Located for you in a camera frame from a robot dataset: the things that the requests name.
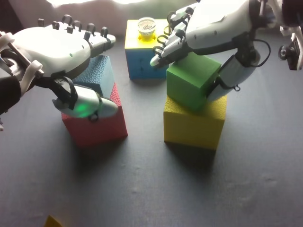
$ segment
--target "table surface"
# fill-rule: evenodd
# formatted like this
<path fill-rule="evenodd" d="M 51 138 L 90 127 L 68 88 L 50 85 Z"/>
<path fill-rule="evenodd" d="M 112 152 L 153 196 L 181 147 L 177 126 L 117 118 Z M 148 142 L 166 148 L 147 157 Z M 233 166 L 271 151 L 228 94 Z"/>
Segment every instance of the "table surface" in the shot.
<path fill-rule="evenodd" d="M 110 56 L 129 136 L 77 149 L 51 91 L 34 88 L 1 116 L 0 226 L 301 227 L 303 73 L 259 34 L 268 62 L 228 96 L 217 152 L 163 142 L 166 81 L 130 81 L 124 42 Z M 262 59 L 266 46 L 257 44 Z M 231 52 L 213 55 L 226 61 Z"/>

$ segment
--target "yellow block corner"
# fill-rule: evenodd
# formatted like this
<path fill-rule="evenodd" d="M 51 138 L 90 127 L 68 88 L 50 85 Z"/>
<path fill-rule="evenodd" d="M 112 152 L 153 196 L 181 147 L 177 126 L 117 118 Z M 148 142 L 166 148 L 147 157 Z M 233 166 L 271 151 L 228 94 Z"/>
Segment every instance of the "yellow block corner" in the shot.
<path fill-rule="evenodd" d="M 163 112 L 164 141 L 216 150 L 226 117 L 227 97 L 192 112 L 170 97 Z"/>
<path fill-rule="evenodd" d="M 62 225 L 52 216 L 48 216 L 44 227 L 62 227 Z"/>
<path fill-rule="evenodd" d="M 138 20 L 128 20 L 125 35 L 125 49 L 152 49 L 154 46 L 159 45 L 157 38 L 164 34 L 163 31 L 166 26 L 168 26 L 166 19 L 157 19 L 155 36 L 148 40 L 143 40 L 139 39 Z"/>

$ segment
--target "white wall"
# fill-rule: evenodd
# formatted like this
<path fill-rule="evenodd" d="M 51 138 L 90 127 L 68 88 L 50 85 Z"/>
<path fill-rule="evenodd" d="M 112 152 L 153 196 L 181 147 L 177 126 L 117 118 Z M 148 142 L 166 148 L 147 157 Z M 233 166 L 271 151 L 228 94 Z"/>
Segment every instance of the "white wall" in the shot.
<path fill-rule="evenodd" d="M 39 18 L 50 24 L 54 20 L 60 21 L 64 14 L 69 14 L 73 20 L 81 21 L 84 27 L 89 22 L 94 23 L 98 31 L 107 26 L 110 34 L 114 35 L 125 35 L 128 19 L 166 18 L 170 11 L 176 11 L 195 2 L 195 0 L 145 0 L 123 5 L 112 0 L 94 0 L 54 8 L 46 0 L 9 1 L 25 28 L 37 26 Z"/>

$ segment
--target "bright light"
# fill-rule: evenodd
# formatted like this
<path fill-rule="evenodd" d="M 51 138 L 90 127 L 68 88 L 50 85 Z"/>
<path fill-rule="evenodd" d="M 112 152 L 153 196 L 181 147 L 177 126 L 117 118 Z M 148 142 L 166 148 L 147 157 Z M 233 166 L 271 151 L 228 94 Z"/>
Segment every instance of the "bright light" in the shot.
<path fill-rule="evenodd" d="M 113 1 L 120 3 L 120 4 L 129 4 L 129 3 L 137 3 L 137 2 L 145 1 L 145 0 L 113 0 Z"/>
<path fill-rule="evenodd" d="M 46 1 L 51 3 L 54 7 L 58 7 L 66 4 L 83 3 L 83 2 L 94 1 L 94 0 L 46 0 Z"/>

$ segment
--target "red cube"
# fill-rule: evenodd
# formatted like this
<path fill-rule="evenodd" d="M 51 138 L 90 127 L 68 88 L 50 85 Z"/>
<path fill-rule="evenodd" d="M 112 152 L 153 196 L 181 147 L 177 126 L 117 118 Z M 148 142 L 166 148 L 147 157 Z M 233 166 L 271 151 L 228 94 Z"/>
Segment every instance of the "red cube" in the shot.
<path fill-rule="evenodd" d="M 117 114 L 109 118 L 100 119 L 97 122 L 90 122 L 87 118 L 73 118 L 62 114 L 62 121 L 78 147 L 89 147 L 127 136 L 116 83 L 112 89 L 110 100 L 118 105 Z"/>

